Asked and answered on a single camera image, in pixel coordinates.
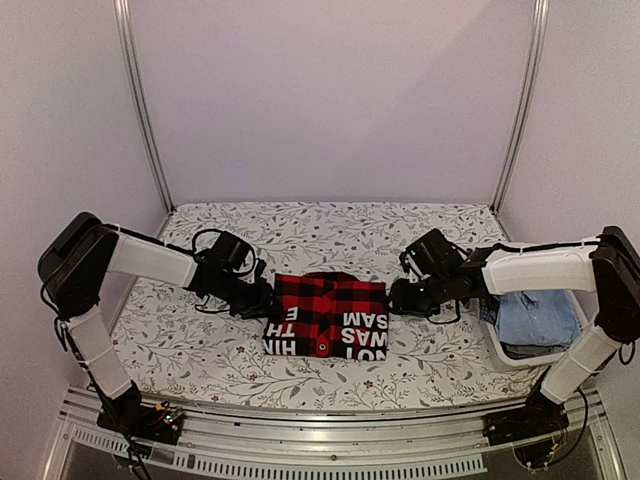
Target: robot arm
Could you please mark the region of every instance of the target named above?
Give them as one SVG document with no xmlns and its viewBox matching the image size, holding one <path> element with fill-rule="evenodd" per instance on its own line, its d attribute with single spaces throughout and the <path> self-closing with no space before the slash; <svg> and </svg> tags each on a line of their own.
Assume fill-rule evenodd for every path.
<svg viewBox="0 0 640 480">
<path fill-rule="evenodd" d="M 618 227 L 570 244 L 479 248 L 466 259 L 432 230 L 400 256 L 416 283 L 391 288 L 396 313 L 429 316 L 443 302 L 522 290 L 597 292 L 599 312 L 564 357 L 545 372 L 522 409 L 485 417 L 491 444 L 543 435 L 568 425 L 562 404 L 625 343 L 640 338 L 640 257 Z"/>
<path fill-rule="evenodd" d="M 175 422 L 160 423 L 167 428 L 158 428 L 157 415 L 141 405 L 140 392 L 113 348 L 98 305 L 108 272 L 158 280 L 195 292 L 200 298 L 213 295 L 227 302 L 232 315 L 243 318 L 266 313 L 271 287 L 260 278 L 264 262 L 240 238 L 219 233 L 211 248 L 196 253 L 81 213 L 40 258 L 42 293 L 47 292 L 59 317 L 59 335 L 68 341 L 107 404 L 104 407 L 109 413 L 101 415 L 99 425 L 118 431 L 124 427 L 133 436 L 167 443 L 177 441 L 179 429 Z M 255 267 L 251 283 L 241 279 L 244 274 L 237 271 L 249 252 Z M 153 421 L 142 420 L 150 416 Z"/>
</svg>

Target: floral tablecloth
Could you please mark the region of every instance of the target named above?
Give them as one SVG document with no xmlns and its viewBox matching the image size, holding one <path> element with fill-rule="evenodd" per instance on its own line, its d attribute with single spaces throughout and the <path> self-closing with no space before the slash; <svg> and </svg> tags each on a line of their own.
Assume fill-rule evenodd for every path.
<svg viewBox="0 0 640 480">
<path fill-rule="evenodd" d="M 503 240 L 481 205 L 297 202 L 183 205 L 163 239 L 190 247 L 196 231 L 211 227 L 250 242 L 269 281 L 276 271 L 340 270 L 390 285 L 402 275 L 401 250 L 431 228 L 462 246 Z M 389 410 L 519 397 L 540 373 L 494 371 L 473 311 L 448 326 L 392 315 L 387 360 L 358 362 L 265 355 L 264 320 L 205 315 L 196 303 L 179 288 L 136 283 L 112 337 L 141 390 L 269 408 Z"/>
</svg>

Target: red and black plaid fabric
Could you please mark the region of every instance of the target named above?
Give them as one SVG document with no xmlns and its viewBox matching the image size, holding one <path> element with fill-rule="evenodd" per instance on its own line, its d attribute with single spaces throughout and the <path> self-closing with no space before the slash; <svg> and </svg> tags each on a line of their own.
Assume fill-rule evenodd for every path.
<svg viewBox="0 0 640 480">
<path fill-rule="evenodd" d="M 384 360 L 389 317 L 384 283 L 340 272 L 276 275 L 282 314 L 267 321 L 263 343 L 272 355 Z"/>
</svg>

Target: white wall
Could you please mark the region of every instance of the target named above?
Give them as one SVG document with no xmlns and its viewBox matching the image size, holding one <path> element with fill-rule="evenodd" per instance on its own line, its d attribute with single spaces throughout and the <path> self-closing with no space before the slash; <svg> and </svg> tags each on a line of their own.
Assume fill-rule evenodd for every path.
<svg viewBox="0 0 640 480">
<path fill-rule="evenodd" d="M 489 202 L 533 5 L 131 2 L 175 201 Z"/>
<path fill-rule="evenodd" d="M 640 249 L 640 1 L 552 2 L 503 214 L 517 240 L 620 225 Z M 640 478 L 640 358 L 599 377 L 629 478 Z"/>
<path fill-rule="evenodd" d="M 0 477 L 32 480 L 83 378 L 38 298 L 38 258 L 81 210 L 148 233 L 163 214 L 112 3 L 3 2 L 0 44 Z M 111 283 L 108 312 L 125 284 Z"/>
</svg>

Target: white laundry basket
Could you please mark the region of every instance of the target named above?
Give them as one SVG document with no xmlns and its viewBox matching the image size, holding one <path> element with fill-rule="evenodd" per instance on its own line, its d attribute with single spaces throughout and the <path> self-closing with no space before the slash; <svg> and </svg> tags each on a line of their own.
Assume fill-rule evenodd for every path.
<svg viewBox="0 0 640 480">
<path fill-rule="evenodd" d="M 576 296 L 571 291 L 567 291 L 569 295 L 569 299 L 573 304 L 573 309 L 576 312 L 576 318 L 578 319 L 578 323 L 580 323 L 580 329 L 584 329 L 587 324 L 587 318 L 584 315 L 582 307 L 578 303 Z M 523 358 L 521 360 L 514 360 L 513 358 L 509 358 L 507 354 L 504 352 L 502 345 L 500 344 L 500 340 L 498 340 L 498 334 L 493 325 L 488 322 L 480 320 L 480 302 L 477 302 L 478 306 L 478 323 L 480 324 L 480 328 L 483 330 L 484 338 L 487 342 L 487 348 L 490 351 L 491 363 L 493 365 L 494 370 L 497 372 L 508 372 L 510 370 L 522 370 L 524 368 L 531 367 L 539 367 L 542 365 L 549 365 L 551 363 L 557 362 L 562 358 L 564 352 L 554 353 L 551 355 L 541 355 L 539 357 L 532 358 Z"/>
</svg>

